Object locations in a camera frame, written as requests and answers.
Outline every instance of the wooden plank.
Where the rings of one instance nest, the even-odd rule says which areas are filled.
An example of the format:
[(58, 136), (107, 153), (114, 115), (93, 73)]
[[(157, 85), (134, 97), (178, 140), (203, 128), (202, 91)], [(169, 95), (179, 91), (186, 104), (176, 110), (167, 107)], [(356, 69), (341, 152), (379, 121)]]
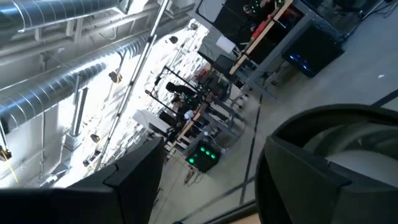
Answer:
[(251, 215), (231, 224), (261, 224), (258, 214)]
[[(278, 20), (281, 15), (287, 10), (287, 8), (293, 3), (293, 0), (285, 0), (285, 4), (279, 9), (278, 13), (274, 16), (274, 20)], [(268, 31), (272, 28), (272, 26), (275, 24), (274, 21), (272, 21), (271, 19), (267, 19), (267, 26), (266, 28), (260, 33), (260, 35), (254, 40), (254, 42), (250, 45), (250, 47), (247, 49), (247, 51), (245, 51), (245, 54), (243, 54), (238, 62), (236, 62), (236, 64), (231, 68), (231, 70), (229, 71), (229, 74), (233, 75), (237, 69), (241, 66), (241, 64), (248, 58), (248, 56), (253, 50), (254, 48), (257, 47), (257, 45), (259, 44), (259, 42), (266, 36), (266, 34), (268, 33)]]

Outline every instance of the metal ductwork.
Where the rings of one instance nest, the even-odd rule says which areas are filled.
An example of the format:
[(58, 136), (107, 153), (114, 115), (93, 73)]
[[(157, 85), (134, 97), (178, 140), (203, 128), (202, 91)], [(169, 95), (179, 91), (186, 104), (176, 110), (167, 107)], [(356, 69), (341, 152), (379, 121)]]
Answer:
[(0, 34), (17, 32), (87, 16), (116, 7), (122, 0), (7, 0), (0, 1)]
[[(183, 28), (189, 20), (187, 15), (174, 20), (166, 20), (158, 28), (156, 34), (160, 39)], [(126, 51), (128, 58), (139, 55), (148, 36), (149, 31), (146, 30), (126, 37), (65, 65), (1, 90), (0, 119), (5, 132), (16, 129), (59, 101), (71, 96), (77, 76), (80, 76), (79, 87), (81, 88), (97, 75), (117, 69)]]

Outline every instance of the metal beam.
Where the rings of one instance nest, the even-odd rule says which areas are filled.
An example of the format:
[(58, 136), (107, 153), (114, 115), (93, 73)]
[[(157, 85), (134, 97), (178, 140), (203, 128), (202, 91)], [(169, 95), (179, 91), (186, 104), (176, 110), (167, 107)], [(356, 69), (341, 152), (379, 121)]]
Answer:
[(42, 33), (43, 33), (43, 29), (42, 28), (36, 28), (35, 29), (35, 40), (36, 41), (41, 41), (42, 40)]
[(77, 19), (77, 25), (75, 31), (75, 44), (80, 43), (81, 33), (83, 32), (83, 20), (84, 18)]
[(44, 173), (44, 148), (45, 148), (45, 112), (42, 114), (42, 142), (41, 142), (41, 147), (42, 147), (42, 152), (40, 153), (40, 173), (39, 173), (39, 179), (41, 180), (43, 178), (43, 173)]
[(74, 28), (74, 26), (75, 26), (75, 20), (71, 20), (71, 21), (68, 21), (68, 23), (67, 23), (67, 29), (66, 29), (66, 35), (68, 36), (68, 37), (71, 37), (72, 35), (73, 35), (73, 28)]
[(77, 93), (78, 96), (75, 103), (75, 112), (73, 114), (72, 126), (69, 132), (69, 134), (73, 137), (77, 137), (80, 134), (81, 119), (83, 118), (87, 93), (87, 87)]
[(121, 105), (119, 107), (119, 110), (118, 110), (118, 113), (117, 113), (117, 115), (116, 115), (116, 117), (115, 117), (115, 119), (113, 121), (113, 124), (112, 124), (112, 127), (111, 127), (111, 131), (109, 132), (109, 136), (106, 139), (106, 142), (104, 143), (104, 148), (101, 151), (101, 155), (100, 155), (100, 157), (99, 157), (99, 159), (97, 161), (97, 164), (96, 164), (96, 167), (94, 169), (94, 172), (96, 172), (100, 168), (102, 160), (103, 160), (103, 158), (104, 158), (104, 156), (106, 154), (106, 151), (108, 149), (109, 143), (111, 142), (113, 133), (114, 133), (114, 131), (116, 129), (116, 126), (120, 122), (122, 113), (124, 112), (124, 109), (126, 108), (127, 102), (130, 99), (131, 92), (132, 92), (132, 90), (134, 89), (134, 87), (135, 87), (135, 85), (137, 83), (137, 80), (139, 78), (139, 75), (142, 72), (142, 69), (144, 68), (145, 58), (147, 57), (148, 53), (150, 52), (150, 46), (152, 45), (152, 42), (155, 41), (154, 37), (155, 37), (156, 30), (157, 30), (157, 28), (159, 26), (160, 20), (161, 20), (161, 18), (163, 16), (163, 13), (164, 13), (164, 11), (166, 9), (166, 6), (168, 5), (169, 1), (170, 0), (164, 0), (162, 5), (160, 6), (159, 11), (157, 12), (154, 24), (152, 25), (152, 29), (150, 30), (150, 34), (149, 34), (148, 39), (147, 39), (147, 43), (146, 43), (146, 45), (144, 47), (144, 50), (141, 53), (141, 56), (139, 57), (137, 66), (134, 69), (134, 72), (133, 72), (133, 74), (131, 76), (129, 86), (128, 86), (127, 90), (126, 90), (126, 93), (123, 96), (122, 103), (121, 103)]

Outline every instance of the metal pole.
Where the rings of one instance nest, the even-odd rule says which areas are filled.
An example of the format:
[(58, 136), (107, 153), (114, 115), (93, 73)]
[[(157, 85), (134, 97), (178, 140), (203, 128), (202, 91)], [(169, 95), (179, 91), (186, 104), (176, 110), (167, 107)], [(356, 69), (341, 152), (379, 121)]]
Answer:
[[(119, 68), (118, 68), (117, 71), (116, 71), (116, 74), (118, 74), (118, 76), (120, 75), (120, 72), (121, 72), (122, 67), (123, 67), (123, 65), (124, 65), (124, 62), (125, 62), (127, 53), (128, 53), (128, 50), (125, 51), (125, 52), (123, 53), (123, 55), (120, 54), (122, 60), (120, 61)], [(115, 91), (115, 83), (112, 83), (112, 84), (111, 84), (111, 88), (109, 89), (108, 96), (105, 98), (105, 101), (104, 101), (104, 105), (103, 105), (103, 107), (102, 107), (102, 110), (105, 109), (105, 107), (108, 105), (108, 101), (111, 100), (111, 99), (113, 98), (114, 91)]]
[(155, 101), (157, 101), (158, 103), (160, 103), (161, 105), (163, 105), (164, 107), (166, 107), (167, 109), (169, 109), (171, 112), (177, 114), (177, 112), (175, 112), (172, 108), (168, 107), (166, 104), (164, 104), (163, 102), (161, 102), (158, 98), (156, 98), (154, 95), (152, 95), (151, 92), (146, 90), (146, 93)]
[(78, 75), (76, 77), (76, 82), (75, 82), (75, 89), (74, 89), (74, 95), (73, 95), (73, 105), (77, 104), (77, 101), (79, 99), (79, 88), (80, 87), (80, 76)]
[(44, 142), (45, 142), (45, 112), (42, 115), (42, 152), (40, 154), (40, 174), (39, 179), (43, 178), (44, 173)]
[(190, 86), (191, 88), (193, 88), (194, 90), (196, 90), (197, 88), (193, 85), (191, 85), (191, 83), (187, 82), (185, 79), (183, 79), (181, 76), (179, 76), (177, 73), (175, 73), (173, 70), (169, 69), (169, 67), (165, 66), (164, 67), (166, 70), (168, 70), (169, 72), (171, 72), (173, 75), (175, 75), (177, 78), (181, 79), (185, 84), (187, 84), (188, 86)]
[(80, 43), (81, 33), (83, 32), (83, 18), (77, 19), (75, 31), (75, 44)]
[(154, 47), (154, 44), (155, 44), (155, 41), (152, 41), (152, 42), (150, 43), (149, 51), (148, 51), (147, 56), (146, 56), (145, 59), (144, 59), (144, 63), (147, 62), (147, 59), (148, 59), (148, 57), (149, 57), (149, 55), (150, 55), (150, 52), (152, 51), (152, 48)]
[(88, 88), (84, 88), (78, 92), (77, 102), (75, 105), (75, 112), (73, 114), (72, 126), (70, 128), (70, 136), (76, 137), (80, 134), (81, 119), (83, 117), (83, 111), (85, 109), (86, 97)]
[(75, 20), (68, 21), (67, 29), (65, 31), (65, 33), (67, 34), (68, 37), (71, 37), (73, 35), (74, 26), (75, 26)]
[(104, 143), (104, 148), (101, 151), (101, 155), (100, 155), (100, 157), (99, 157), (99, 159), (97, 161), (97, 164), (96, 164), (96, 167), (94, 169), (94, 172), (96, 172), (100, 168), (102, 160), (103, 160), (103, 158), (105, 156), (105, 153), (106, 153), (106, 151), (108, 149), (109, 143), (110, 143), (111, 138), (113, 136), (114, 130), (116, 129), (116, 126), (118, 125), (118, 123), (120, 121), (121, 115), (122, 115), (122, 113), (123, 113), (123, 111), (124, 111), (124, 109), (125, 109), (125, 107), (127, 105), (127, 102), (128, 102), (128, 100), (130, 98), (130, 95), (131, 95), (131, 92), (132, 92), (134, 86), (136, 85), (136, 81), (137, 81), (139, 75), (141, 74), (142, 69), (144, 68), (144, 60), (145, 60), (145, 58), (147, 57), (147, 54), (150, 51), (150, 46), (151, 46), (152, 42), (155, 41), (154, 37), (155, 37), (155, 33), (156, 33), (156, 30), (157, 30), (157, 27), (159, 26), (160, 19), (162, 18), (162, 15), (163, 15), (164, 11), (166, 10), (166, 6), (168, 5), (169, 1), (170, 0), (163, 0), (163, 3), (160, 6), (160, 9), (157, 12), (157, 15), (155, 17), (155, 22), (154, 22), (154, 24), (152, 26), (152, 29), (151, 29), (151, 31), (149, 33), (149, 36), (148, 36), (147, 43), (146, 43), (146, 45), (144, 47), (144, 50), (141, 53), (141, 56), (139, 57), (137, 66), (134, 69), (134, 72), (132, 73), (129, 86), (127, 87), (126, 93), (123, 96), (122, 103), (120, 104), (120, 107), (118, 109), (118, 113), (117, 113), (117, 115), (116, 115), (116, 117), (115, 117), (115, 119), (113, 121), (111, 130), (109, 132), (109, 136), (106, 139), (106, 142)]

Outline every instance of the desk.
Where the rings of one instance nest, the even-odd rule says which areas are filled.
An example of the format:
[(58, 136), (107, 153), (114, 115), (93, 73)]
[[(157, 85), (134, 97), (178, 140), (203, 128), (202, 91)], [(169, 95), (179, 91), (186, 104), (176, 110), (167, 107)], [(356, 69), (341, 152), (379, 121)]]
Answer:
[(253, 88), (259, 90), (263, 95), (264, 94), (271, 95), (267, 91), (267, 86), (272, 82), (272, 78), (274, 78), (275, 76), (272, 75), (271, 77), (269, 77), (266, 80), (265, 85), (257, 84), (258, 80), (263, 76), (265, 72), (269, 71), (269, 67), (272, 65), (272, 63), (276, 59), (280, 58), (280, 55), (283, 52), (283, 50), (295, 40), (295, 37), (299, 36), (301, 31), (305, 30), (305, 28), (312, 23), (321, 24), (323, 27), (329, 27), (330, 30), (332, 30), (333, 32), (334, 28), (327, 21), (325, 21), (321, 16), (319, 16), (316, 12), (311, 10), (307, 5), (302, 3), (300, 0), (286, 0), (285, 4), (275, 15), (274, 19), (278, 19), (290, 5), (293, 5), (298, 10), (300, 10), (304, 14), (304, 16), (281, 40), (281, 42), (279, 42), (279, 44), (275, 46), (275, 48), (271, 51), (271, 53), (257, 66), (257, 68), (254, 71), (249, 71), (246, 73), (240, 72), (241, 69), (239, 68), (242, 62), (247, 58), (246, 55), (250, 54), (253, 51), (253, 49), (257, 46), (257, 44), (261, 41), (261, 39), (264, 38), (265, 34), (274, 25), (274, 21), (270, 21), (270, 23), (262, 31), (260, 36), (248, 48), (248, 51), (246, 51), (246, 55), (242, 55), (242, 57), (239, 58), (238, 62), (234, 66), (232, 66), (231, 70), (229, 71), (229, 74), (237, 75), (238, 77), (240, 77), (240, 79), (245, 81), (245, 85), (242, 88), (242, 90), (245, 90), (247, 87), (252, 86)]
[(184, 135), (187, 133), (187, 131), (189, 131), (189, 129), (192, 128), (194, 122), (200, 118), (200, 116), (202, 115), (202, 113), (206, 110), (206, 108), (208, 107), (209, 103), (208, 102), (204, 102), (199, 109), (197, 109), (195, 116), (193, 117), (193, 119), (185, 124), (185, 126), (182, 128), (181, 133), (178, 135), (178, 137), (176, 138), (176, 140), (173, 142), (173, 144), (170, 146), (170, 149), (173, 149), (179, 142), (179, 140), (181, 140), (181, 138), (184, 138)]
[[(285, 0), (285, 4), (279, 9), (278, 13), (274, 16), (274, 20), (278, 20), (281, 15), (287, 10), (287, 8), (293, 3), (293, 0)], [(229, 74), (233, 75), (235, 71), (241, 66), (241, 64), (248, 58), (247, 55), (249, 55), (254, 48), (257, 47), (259, 42), (266, 36), (268, 31), (272, 28), (272, 26), (275, 24), (275, 22), (271, 19), (267, 19), (267, 26), (266, 28), (260, 33), (260, 35), (255, 39), (255, 41), (250, 45), (250, 47), (245, 51), (246, 54), (242, 55), (238, 62), (231, 68), (229, 71)]]
[[(178, 135), (178, 137), (176, 138), (176, 140), (171, 144), (170, 146), (170, 150), (173, 150), (176, 145), (180, 142), (181, 139), (186, 140), (189, 145), (188, 147), (185, 148), (185, 150), (182, 152), (183, 155), (188, 155), (191, 150), (194, 149), (194, 147), (204, 138), (206, 138), (205, 134), (203, 133), (204, 131), (211, 133), (212, 130), (214, 130), (215, 128), (218, 128), (219, 130), (222, 130), (224, 133), (228, 134), (231, 138), (238, 138), (238, 135), (233, 133), (231, 128), (232, 128), (232, 124), (234, 119), (239, 119), (241, 121), (244, 121), (244, 118), (242, 118), (240, 115), (236, 114), (236, 112), (234, 112), (231, 108), (228, 108), (226, 105), (223, 104), (223, 102), (220, 102), (218, 100), (215, 99), (215, 101), (217, 101), (217, 105), (221, 106), (224, 109), (230, 109), (227, 110), (227, 112), (231, 115), (231, 121), (228, 122), (228, 124), (225, 126), (223, 123), (217, 121), (216, 119), (214, 119), (213, 117), (211, 117), (207, 112), (205, 112), (205, 110), (207, 109), (207, 107), (210, 106), (210, 102), (213, 99), (213, 94), (209, 94), (209, 96), (206, 97), (205, 102), (203, 102), (203, 104), (199, 107), (199, 109), (196, 110), (196, 113), (193, 117), (193, 119), (188, 122), (187, 124), (185, 124), (185, 126), (182, 128), (180, 134)], [(192, 139), (192, 141), (190, 139), (187, 139), (185, 137), (185, 134), (187, 133), (188, 130), (190, 130), (192, 128), (192, 126), (194, 125), (194, 122), (196, 120), (198, 120), (199, 118), (204, 118), (207, 121), (209, 121), (209, 124), (206, 125), (206, 127), (203, 128), (203, 131), (195, 138)]]

